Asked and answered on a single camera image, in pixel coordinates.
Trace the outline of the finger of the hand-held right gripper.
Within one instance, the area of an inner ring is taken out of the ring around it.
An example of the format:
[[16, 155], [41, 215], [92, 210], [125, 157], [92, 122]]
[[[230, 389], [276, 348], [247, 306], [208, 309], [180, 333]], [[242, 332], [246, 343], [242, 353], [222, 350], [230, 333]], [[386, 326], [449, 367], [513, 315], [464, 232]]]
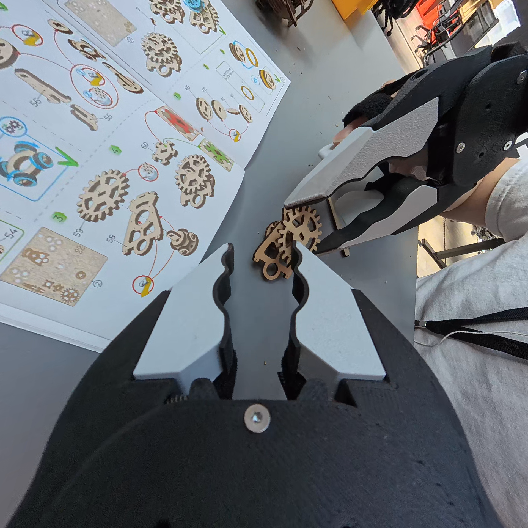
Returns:
[[395, 233], [428, 208], [437, 204], [437, 190], [424, 183], [397, 183], [380, 191], [352, 191], [336, 202], [340, 228], [317, 245], [318, 254], [328, 254]]
[[301, 180], [285, 200], [284, 207], [319, 202], [342, 185], [362, 180], [380, 162], [419, 152], [437, 120], [438, 98], [433, 98], [379, 130], [358, 127]]

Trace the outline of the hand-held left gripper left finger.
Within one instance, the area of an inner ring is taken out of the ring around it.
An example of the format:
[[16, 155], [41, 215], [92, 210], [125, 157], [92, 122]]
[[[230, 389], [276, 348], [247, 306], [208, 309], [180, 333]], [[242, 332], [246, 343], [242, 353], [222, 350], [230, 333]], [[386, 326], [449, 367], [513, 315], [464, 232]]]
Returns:
[[231, 399], [236, 377], [229, 315], [234, 246], [226, 243], [175, 283], [133, 371], [137, 380], [174, 379], [188, 395], [196, 379]]

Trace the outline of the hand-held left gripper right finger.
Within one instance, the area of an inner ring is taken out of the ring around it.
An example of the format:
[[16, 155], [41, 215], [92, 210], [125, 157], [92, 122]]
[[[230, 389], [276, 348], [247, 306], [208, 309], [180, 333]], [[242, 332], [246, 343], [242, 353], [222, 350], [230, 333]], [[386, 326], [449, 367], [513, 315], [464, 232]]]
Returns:
[[285, 350], [285, 395], [322, 380], [334, 397], [342, 380], [382, 381], [386, 371], [352, 287], [300, 242], [291, 252], [295, 308]]

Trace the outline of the wooden gear assembly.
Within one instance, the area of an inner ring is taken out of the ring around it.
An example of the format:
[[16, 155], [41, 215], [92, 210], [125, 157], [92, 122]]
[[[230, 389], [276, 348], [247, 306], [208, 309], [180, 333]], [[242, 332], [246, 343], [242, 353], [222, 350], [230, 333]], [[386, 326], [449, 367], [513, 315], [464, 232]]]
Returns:
[[299, 242], [314, 252], [321, 236], [322, 224], [314, 208], [283, 208], [281, 220], [270, 223], [266, 228], [264, 239], [254, 252], [253, 261], [262, 265], [265, 280], [276, 280], [280, 276], [288, 279], [293, 272], [293, 243]]

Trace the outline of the person's right forearm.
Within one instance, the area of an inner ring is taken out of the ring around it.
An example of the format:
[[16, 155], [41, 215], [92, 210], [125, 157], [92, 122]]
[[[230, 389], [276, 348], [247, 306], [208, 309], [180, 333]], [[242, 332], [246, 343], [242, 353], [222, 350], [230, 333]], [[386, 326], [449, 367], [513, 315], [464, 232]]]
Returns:
[[497, 171], [486, 175], [474, 188], [453, 203], [450, 208], [440, 213], [440, 216], [456, 222], [484, 227], [486, 225], [487, 204], [494, 188], [503, 175], [503, 173]]

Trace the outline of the grey desk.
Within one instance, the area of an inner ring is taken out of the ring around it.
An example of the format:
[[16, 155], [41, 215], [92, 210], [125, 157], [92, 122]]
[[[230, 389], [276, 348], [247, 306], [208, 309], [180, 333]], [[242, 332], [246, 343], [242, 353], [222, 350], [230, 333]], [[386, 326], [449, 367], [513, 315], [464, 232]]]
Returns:
[[[349, 109], [402, 71], [367, 13], [343, 21], [315, 1], [296, 28], [281, 28], [252, 1], [228, 9], [291, 81], [241, 188], [204, 257], [234, 245], [226, 304], [238, 356], [235, 399], [283, 398], [278, 379], [296, 306], [292, 280], [266, 281], [252, 255], [284, 200], [319, 161]], [[1, 324], [1, 527], [21, 501], [73, 389], [98, 354]]]

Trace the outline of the flat wooden strip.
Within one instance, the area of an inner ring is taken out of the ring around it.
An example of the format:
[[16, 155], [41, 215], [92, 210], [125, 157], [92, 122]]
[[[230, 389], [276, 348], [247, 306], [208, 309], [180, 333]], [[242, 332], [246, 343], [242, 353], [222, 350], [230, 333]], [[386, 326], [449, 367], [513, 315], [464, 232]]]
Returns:
[[[343, 223], [343, 220], [341, 218], [341, 216], [338, 214], [337, 210], [336, 210], [336, 207], [335, 207], [335, 201], [329, 197], [327, 199], [327, 202], [328, 202], [328, 206], [329, 206], [329, 209], [331, 211], [331, 216], [333, 218], [333, 223], [334, 223], [334, 226], [335, 226], [335, 230], [340, 230], [341, 228], [344, 227], [344, 223]], [[343, 250], [340, 251], [341, 255], [343, 257], [349, 257], [350, 256], [350, 250], [348, 248], [345, 248]]]

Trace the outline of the black office chair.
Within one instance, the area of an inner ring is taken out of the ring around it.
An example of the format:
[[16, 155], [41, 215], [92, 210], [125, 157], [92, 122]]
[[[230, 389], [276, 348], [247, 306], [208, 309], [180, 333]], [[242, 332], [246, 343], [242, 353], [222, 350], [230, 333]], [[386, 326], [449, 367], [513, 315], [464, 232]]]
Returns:
[[422, 52], [421, 60], [424, 67], [429, 65], [430, 59], [432, 59], [433, 63], [436, 62], [436, 59], [433, 56], [435, 51], [439, 50], [443, 45], [450, 42], [455, 34], [459, 31], [461, 26], [461, 22], [451, 21], [439, 22], [430, 30], [422, 25], [416, 28], [416, 30], [426, 30], [426, 35], [424, 37], [421, 37], [417, 34], [411, 37], [412, 40], [418, 39], [419, 41], [414, 53], [418, 54], [420, 51]]

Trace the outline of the yellow plastic bin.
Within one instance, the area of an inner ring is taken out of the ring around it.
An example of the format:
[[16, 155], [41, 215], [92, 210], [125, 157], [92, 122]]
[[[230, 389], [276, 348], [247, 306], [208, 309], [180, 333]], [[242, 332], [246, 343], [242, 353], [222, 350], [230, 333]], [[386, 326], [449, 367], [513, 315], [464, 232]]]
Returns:
[[364, 15], [367, 11], [373, 8], [377, 1], [332, 0], [332, 3], [334, 4], [342, 20], [345, 21], [355, 12]]

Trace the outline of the person's grey shirt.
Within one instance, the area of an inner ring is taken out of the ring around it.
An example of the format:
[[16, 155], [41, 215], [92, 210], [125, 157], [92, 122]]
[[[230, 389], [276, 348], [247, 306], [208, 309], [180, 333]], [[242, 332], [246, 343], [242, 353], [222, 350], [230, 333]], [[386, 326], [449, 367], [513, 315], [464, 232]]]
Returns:
[[[485, 228], [505, 244], [417, 280], [415, 319], [473, 320], [527, 307], [527, 157], [507, 159]], [[505, 527], [527, 527], [527, 360], [416, 329], [415, 347], [455, 408]]]

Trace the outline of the partly built wooden model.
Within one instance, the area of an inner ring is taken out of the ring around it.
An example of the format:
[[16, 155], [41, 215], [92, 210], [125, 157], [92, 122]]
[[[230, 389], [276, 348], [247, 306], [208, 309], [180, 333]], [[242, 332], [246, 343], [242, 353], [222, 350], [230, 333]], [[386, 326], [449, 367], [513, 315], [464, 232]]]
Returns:
[[306, 14], [313, 1], [254, 1], [258, 9], [267, 14], [274, 14], [287, 27], [297, 27], [300, 17]]

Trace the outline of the open instruction booklet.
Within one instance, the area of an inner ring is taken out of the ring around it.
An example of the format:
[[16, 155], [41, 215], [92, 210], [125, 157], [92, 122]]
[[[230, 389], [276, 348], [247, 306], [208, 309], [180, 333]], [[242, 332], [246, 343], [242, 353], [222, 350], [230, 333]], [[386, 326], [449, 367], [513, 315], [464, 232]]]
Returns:
[[221, 1], [1, 1], [1, 323], [101, 352], [200, 263], [289, 85]]

